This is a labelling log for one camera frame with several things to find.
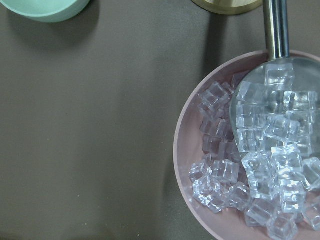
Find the metal ice scoop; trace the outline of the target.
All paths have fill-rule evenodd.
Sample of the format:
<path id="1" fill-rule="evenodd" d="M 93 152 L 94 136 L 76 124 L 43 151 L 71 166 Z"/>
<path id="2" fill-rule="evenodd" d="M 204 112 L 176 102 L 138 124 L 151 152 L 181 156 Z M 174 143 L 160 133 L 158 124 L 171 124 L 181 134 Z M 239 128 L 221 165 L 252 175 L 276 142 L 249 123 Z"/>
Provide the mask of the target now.
<path id="1" fill-rule="evenodd" d="M 241 156 L 249 152 L 320 155 L 320 62 L 291 56 L 287 3 L 263 3 L 268 60 L 238 85 L 230 106 Z"/>

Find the pink bowl of ice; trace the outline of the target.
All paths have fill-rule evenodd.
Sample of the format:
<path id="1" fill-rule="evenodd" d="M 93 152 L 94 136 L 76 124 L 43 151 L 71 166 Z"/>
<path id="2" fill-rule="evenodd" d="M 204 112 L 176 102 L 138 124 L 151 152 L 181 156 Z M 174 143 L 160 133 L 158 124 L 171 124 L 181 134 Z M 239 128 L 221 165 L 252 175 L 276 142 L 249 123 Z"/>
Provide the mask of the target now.
<path id="1" fill-rule="evenodd" d="M 204 154 L 203 135 L 199 130 L 203 117 L 197 108 L 198 95 L 212 82 L 231 83 L 234 75 L 251 71 L 267 59 L 267 51 L 258 50 L 237 56 L 217 67 L 191 93 L 176 125 L 173 163 L 180 192 L 197 221 L 218 240 L 267 240 L 268 235 L 262 227 L 247 227 L 243 214 L 234 208 L 214 214 L 193 199 L 189 170 Z"/>

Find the mint green bowl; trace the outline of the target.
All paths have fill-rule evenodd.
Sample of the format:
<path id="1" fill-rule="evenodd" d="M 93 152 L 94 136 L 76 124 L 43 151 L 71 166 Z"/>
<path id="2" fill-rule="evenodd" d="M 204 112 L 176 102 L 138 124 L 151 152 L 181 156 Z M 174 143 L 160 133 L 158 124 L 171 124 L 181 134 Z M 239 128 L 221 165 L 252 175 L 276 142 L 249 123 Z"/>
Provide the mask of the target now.
<path id="1" fill-rule="evenodd" d="M 2 0 L 10 11 L 42 23 L 58 23 L 78 15 L 89 0 Z"/>

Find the wooden mug tree stand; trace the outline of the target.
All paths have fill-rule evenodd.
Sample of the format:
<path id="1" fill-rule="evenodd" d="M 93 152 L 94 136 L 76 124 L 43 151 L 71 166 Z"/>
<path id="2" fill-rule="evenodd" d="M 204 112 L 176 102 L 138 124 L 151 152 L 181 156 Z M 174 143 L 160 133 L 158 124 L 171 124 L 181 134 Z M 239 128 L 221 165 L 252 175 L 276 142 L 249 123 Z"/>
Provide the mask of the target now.
<path id="1" fill-rule="evenodd" d="M 240 15 L 257 9 L 262 0 L 192 0 L 200 8 L 219 15 Z"/>

